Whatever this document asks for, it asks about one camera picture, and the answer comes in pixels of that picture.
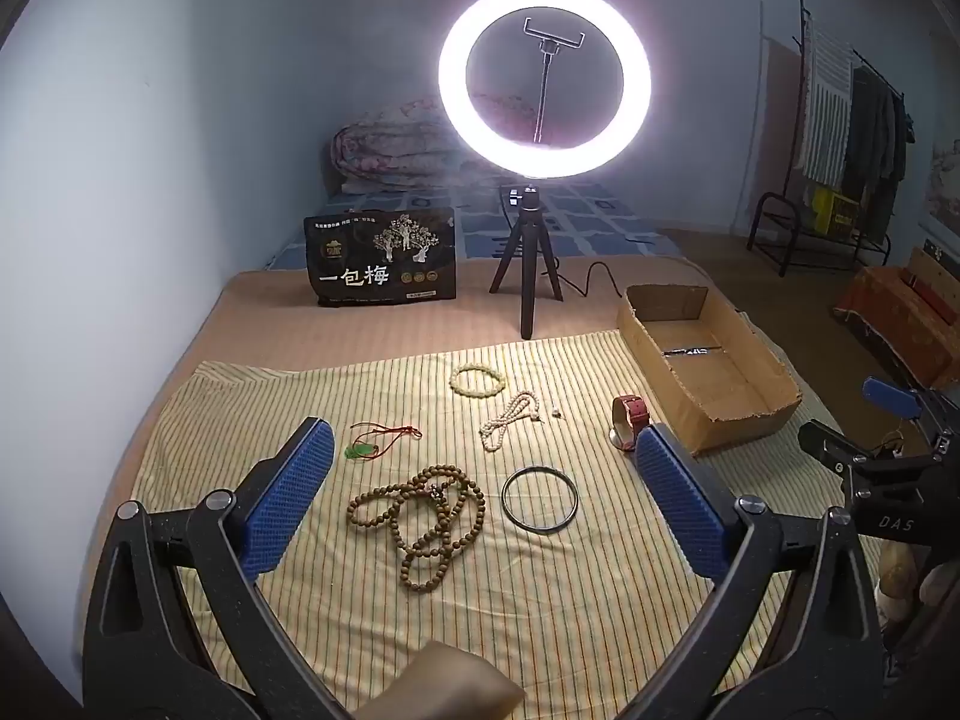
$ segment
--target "ring light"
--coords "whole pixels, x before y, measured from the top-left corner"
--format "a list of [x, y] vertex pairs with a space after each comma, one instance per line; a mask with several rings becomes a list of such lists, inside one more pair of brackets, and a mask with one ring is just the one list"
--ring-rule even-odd
[[[611, 122], [596, 137], [573, 148], [546, 148], [510, 141], [490, 129], [467, 91], [467, 60], [484, 30], [503, 16], [530, 7], [554, 7], [596, 26], [620, 60], [623, 95]], [[559, 178], [593, 170], [616, 157], [634, 138], [650, 106], [650, 63], [640, 38], [602, 0], [480, 0], [450, 29], [440, 52], [440, 98], [450, 122], [474, 151], [528, 178]]]

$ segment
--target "beaded bracelet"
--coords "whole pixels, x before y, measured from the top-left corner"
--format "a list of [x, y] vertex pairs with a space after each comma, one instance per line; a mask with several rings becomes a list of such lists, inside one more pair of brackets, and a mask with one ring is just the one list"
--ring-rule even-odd
[[[490, 376], [491, 379], [496, 381], [496, 384], [491, 389], [467, 389], [464, 386], [457, 384], [457, 377], [461, 373], [466, 373], [468, 370], [478, 370], [481, 373], [486, 373]], [[507, 386], [507, 377], [504, 376], [500, 371], [493, 370], [489, 365], [480, 365], [478, 362], [468, 362], [467, 365], [461, 365], [457, 370], [453, 371], [453, 375], [450, 376], [450, 389], [452, 389], [456, 394], [462, 395], [464, 397], [476, 397], [476, 398], [485, 398], [493, 397], [498, 392], [501, 392], [503, 388]]]

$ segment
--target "blue clamp pad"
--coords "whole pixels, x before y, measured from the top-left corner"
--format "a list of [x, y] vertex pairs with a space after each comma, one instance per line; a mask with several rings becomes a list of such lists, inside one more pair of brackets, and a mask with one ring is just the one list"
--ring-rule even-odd
[[247, 517], [240, 568], [248, 580], [277, 568], [333, 458], [333, 430], [318, 420]]
[[[729, 516], [720, 517], [710, 504], [704, 490], [680, 459], [680, 452], [686, 455], [691, 465], [695, 461], [682, 447], [671, 442], [672, 437], [661, 425], [644, 428], [637, 436], [634, 462], [690, 568], [697, 575], [718, 583], [730, 570], [736, 553], [731, 551], [731, 528], [736, 524]], [[726, 490], [726, 496], [730, 514], [733, 514], [733, 495]]]
[[880, 406], [901, 419], [920, 417], [920, 402], [913, 392], [887, 384], [872, 376], [863, 383], [863, 396], [875, 406]]

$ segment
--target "hanging clothes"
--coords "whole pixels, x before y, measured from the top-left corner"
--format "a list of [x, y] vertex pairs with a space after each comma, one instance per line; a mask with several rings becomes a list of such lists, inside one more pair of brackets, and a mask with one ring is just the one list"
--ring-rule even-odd
[[867, 68], [853, 71], [850, 136], [841, 191], [860, 201], [870, 193], [883, 169], [883, 157], [889, 145], [886, 130], [887, 85]]
[[890, 218], [894, 213], [896, 191], [899, 182], [906, 176], [907, 116], [904, 99], [900, 95], [888, 92], [894, 110], [894, 122], [891, 129], [893, 141], [890, 143], [890, 175], [881, 176], [869, 197], [867, 208], [861, 215], [861, 232], [877, 245], [883, 244]]
[[838, 189], [850, 132], [853, 51], [813, 18], [806, 21], [805, 42], [806, 110], [796, 167], [806, 177]]
[[904, 99], [869, 68], [853, 71], [850, 138], [841, 191], [860, 201], [859, 230], [883, 244], [906, 174], [906, 145], [912, 122]]

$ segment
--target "tree illustration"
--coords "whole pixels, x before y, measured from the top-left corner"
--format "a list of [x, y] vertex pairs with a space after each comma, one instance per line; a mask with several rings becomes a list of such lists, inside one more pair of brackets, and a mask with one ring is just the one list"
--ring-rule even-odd
[[432, 245], [437, 245], [440, 239], [426, 227], [416, 225], [416, 228], [410, 234], [410, 242], [412, 247], [419, 249], [419, 251], [414, 254], [414, 262], [425, 263], [427, 250], [432, 247]]
[[383, 253], [387, 255], [388, 263], [394, 261], [394, 249], [400, 245], [400, 241], [400, 233], [392, 225], [382, 233], [373, 236], [373, 245], [383, 250]]
[[419, 225], [410, 218], [409, 214], [403, 214], [400, 218], [395, 218], [390, 222], [390, 230], [397, 236], [400, 236], [400, 243], [406, 250], [410, 248], [410, 236]]

